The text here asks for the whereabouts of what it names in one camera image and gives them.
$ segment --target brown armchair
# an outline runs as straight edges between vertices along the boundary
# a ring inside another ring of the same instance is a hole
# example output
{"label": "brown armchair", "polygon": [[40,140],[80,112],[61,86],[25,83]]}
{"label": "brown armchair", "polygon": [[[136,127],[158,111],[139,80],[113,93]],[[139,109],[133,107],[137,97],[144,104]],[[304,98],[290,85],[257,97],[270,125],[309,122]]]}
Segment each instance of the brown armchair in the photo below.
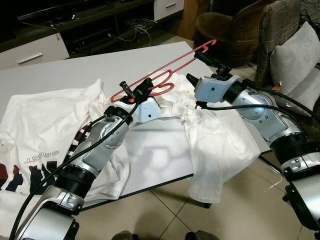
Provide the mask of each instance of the brown armchair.
{"label": "brown armchair", "polygon": [[274,0],[258,0],[234,17],[217,12],[205,12],[196,19],[194,44],[199,46],[211,39],[217,43],[210,53],[232,68],[247,64],[259,43],[259,22],[263,9]]}

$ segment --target white table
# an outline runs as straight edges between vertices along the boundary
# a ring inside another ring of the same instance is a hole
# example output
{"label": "white table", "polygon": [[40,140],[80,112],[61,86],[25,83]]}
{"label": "white table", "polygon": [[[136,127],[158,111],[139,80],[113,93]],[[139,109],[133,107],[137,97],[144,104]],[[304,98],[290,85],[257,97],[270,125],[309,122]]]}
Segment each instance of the white table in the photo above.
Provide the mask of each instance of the white table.
{"label": "white table", "polygon": [[[178,42],[1,70],[0,118],[12,95],[85,88],[101,79],[104,93],[109,97],[121,89],[121,81],[132,83],[190,50],[185,42]],[[173,64],[171,69],[191,58],[192,55]],[[212,71],[196,60],[178,73],[191,73],[199,78],[211,76]],[[250,125],[248,128],[261,152],[269,150],[258,131]],[[141,124],[134,127],[125,140],[131,171],[122,196],[193,174],[185,130],[179,119],[157,119]]]}

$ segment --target cable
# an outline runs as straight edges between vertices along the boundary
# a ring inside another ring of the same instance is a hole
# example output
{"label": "cable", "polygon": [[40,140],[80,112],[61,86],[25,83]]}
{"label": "cable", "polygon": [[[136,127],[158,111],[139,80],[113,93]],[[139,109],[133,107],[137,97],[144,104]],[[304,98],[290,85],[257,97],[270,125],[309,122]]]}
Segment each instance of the cable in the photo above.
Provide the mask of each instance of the cable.
{"label": "cable", "polygon": [[102,119],[104,119],[105,117],[106,117],[106,116],[103,115],[103,116],[97,118],[96,120],[90,122],[89,126],[83,131],[82,136],[81,136],[81,138],[80,138],[80,140],[79,140],[79,144],[82,143],[82,142],[85,140],[85,138],[86,138],[86,133],[87,133],[88,131],[91,131],[92,126],[93,126],[95,123],[97,123],[97,122],[101,121]]}
{"label": "cable", "polygon": [[126,40],[126,39],[123,39],[122,37],[117,36],[118,39],[120,39],[124,42],[132,42],[136,39],[136,37],[137,37],[137,30],[136,29],[134,30],[134,37],[131,40]]}
{"label": "cable", "polygon": [[148,47],[150,47],[150,46],[151,46],[151,36],[150,36],[150,34],[148,33],[148,31],[145,31],[145,33],[149,36],[149,46],[148,46]]}
{"label": "cable", "polygon": [[306,131],[305,127],[302,126],[296,119],[295,117],[287,112],[286,110],[283,110],[279,107],[276,106],[271,106],[271,105],[265,105],[265,104],[248,104],[248,105],[237,105],[237,106],[224,106],[224,107],[202,107],[200,106],[202,109],[207,109],[207,110],[212,110],[212,111],[220,111],[220,110],[233,110],[233,109],[251,109],[251,108],[264,108],[264,109],[272,109],[272,110],[276,110],[278,112],[281,112],[283,114],[286,114],[297,126],[299,126],[299,128],[303,131],[303,133],[306,136],[309,136],[308,132]]}
{"label": "cable", "polygon": [[320,39],[320,23],[319,22],[314,22],[311,20],[310,15],[308,14],[308,11],[306,9],[303,9],[300,12],[300,27],[302,26],[302,24],[304,22],[308,22],[309,25],[315,30],[318,38]]}
{"label": "cable", "polygon": [[284,98],[284,99],[287,99],[288,101],[292,102],[293,104],[297,105],[298,107],[300,107],[301,109],[305,110],[308,114],[310,114],[319,124],[320,124],[320,119],[317,117],[317,115],[312,111],[310,110],[309,108],[307,108],[305,105],[303,105],[302,103],[292,99],[291,97],[287,96],[287,95],[284,95],[280,92],[277,92],[277,91],[270,91],[270,90],[267,90],[267,89],[263,89],[261,87],[258,87],[258,86],[253,86],[250,88],[252,89],[255,89],[255,90],[259,90],[259,91],[263,91],[263,92],[267,92],[269,94],[273,94],[273,95],[277,95],[281,98]]}
{"label": "cable", "polygon": [[138,108],[139,106],[139,102],[137,102],[135,104],[135,106],[133,107],[133,109],[129,112],[129,114],[121,120],[121,122],[119,122],[112,131],[108,132],[104,137],[102,137],[99,141],[97,141],[96,143],[94,143],[93,145],[91,145],[90,147],[82,150],[81,152],[77,153],[76,155],[72,156],[68,161],[64,162],[62,165],[60,165],[59,167],[57,167],[54,171],[52,171],[48,176],[46,176],[41,182],[40,184],[33,190],[33,192],[31,192],[28,197],[25,199],[25,201],[23,202],[19,213],[17,214],[11,233],[10,233],[10,237],[9,240],[14,240],[15,235],[17,233],[17,229],[19,227],[19,223],[20,220],[24,214],[24,211],[26,209],[26,207],[28,206],[28,204],[30,203],[32,197],[36,194],[36,192],[47,182],[47,180],[51,177],[53,177],[58,171],[60,171],[61,169],[63,169],[65,166],[67,166],[69,163],[71,163],[73,160],[77,159],[78,157],[82,156],[83,154],[91,151],[92,149],[94,149],[95,147],[97,147],[99,144],[101,144],[103,141],[105,141],[108,137],[110,137],[116,130],[118,130],[118,128],[121,127],[122,124],[124,124],[126,122],[126,120],[131,117],[131,115],[135,112],[135,110]]}
{"label": "cable", "polygon": [[133,28],[141,34],[145,34],[148,30],[144,26],[140,26],[140,25],[133,26]]}
{"label": "cable", "polygon": [[154,21],[154,20],[151,20],[151,19],[146,19],[145,21],[146,21],[146,22],[149,22],[149,23],[154,23],[154,24],[157,24],[157,23],[158,23],[157,21]]}

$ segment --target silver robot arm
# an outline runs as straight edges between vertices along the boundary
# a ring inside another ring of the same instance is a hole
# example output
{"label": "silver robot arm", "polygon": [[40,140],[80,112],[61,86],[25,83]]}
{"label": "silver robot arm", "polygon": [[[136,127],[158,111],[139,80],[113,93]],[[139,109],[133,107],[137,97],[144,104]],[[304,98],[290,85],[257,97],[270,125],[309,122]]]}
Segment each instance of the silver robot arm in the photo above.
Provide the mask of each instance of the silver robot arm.
{"label": "silver robot arm", "polygon": [[[232,106],[268,105],[276,107],[274,98],[266,92],[247,88],[241,78],[218,69],[211,77],[199,80],[188,74],[195,86],[197,105],[227,101]],[[320,230],[320,152],[313,141],[288,115],[274,109],[251,107],[237,109],[243,120],[251,123],[273,150],[281,170],[290,183],[283,200],[289,202],[305,227]]]}
{"label": "silver robot arm", "polygon": [[[119,124],[128,113],[114,107],[112,114],[93,125],[89,137],[74,152],[92,146]],[[18,229],[17,240],[73,240],[79,224],[73,218],[85,203],[84,198],[93,181],[118,148],[133,121],[129,118],[113,135],[93,150],[67,165],[49,186]]]}
{"label": "silver robot arm", "polygon": [[[148,88],[152,87],[151,79],[147,78],[130,92],[137,101],[123,97],[123,102],[110,106],[105,111],[105,118],[95,123],[89,137],[79,144],[76,151],[93,146],[107,135],[101,144],[79,156],[59,173],[55,183],[49,186],[39,201],[27,215],[17,230],[15,240],[74,240],[79,224],[73,215],[78,215],[85,203],[92,183],[107,164],[110,156],[124,141],[130,124],[145,123],[161,117],[161,109],[154,98],[148,97]],[[120,122],[125,120],[117,130]]]}

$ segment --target cushion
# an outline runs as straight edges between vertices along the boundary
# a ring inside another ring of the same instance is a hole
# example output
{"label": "cushion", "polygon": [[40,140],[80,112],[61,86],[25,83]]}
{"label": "cushion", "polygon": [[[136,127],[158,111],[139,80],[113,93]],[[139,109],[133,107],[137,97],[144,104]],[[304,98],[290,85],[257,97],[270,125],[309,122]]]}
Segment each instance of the cushion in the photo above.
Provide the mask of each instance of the cushion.
{"label": "cushion", "polygon": [[[281,93],[314,108],[320,95],[320,77],[315,67],[320,59],[320,41],[315,30],[305,22],[283,45],[276,46],[270,57],[270,72]],[[276,98],[278,105],[291,106],[291,110],[309,116],[294,104]]]}
{"label": "cushion", "polygon": [[[287,96],[313,110],[315,102],[320,97],[320,70],[314,67],[305,79]],[[301,115],[310,116],[310,114],[290,101],[278,96],[274,96],[274,98],[279,106]]]}
{"label": "cushion", "polygon": [[276,46],[270,57],[275,86],[288,94],[310,73],[320,59],[320,42],[315,30],[305,22],[284,44]]}

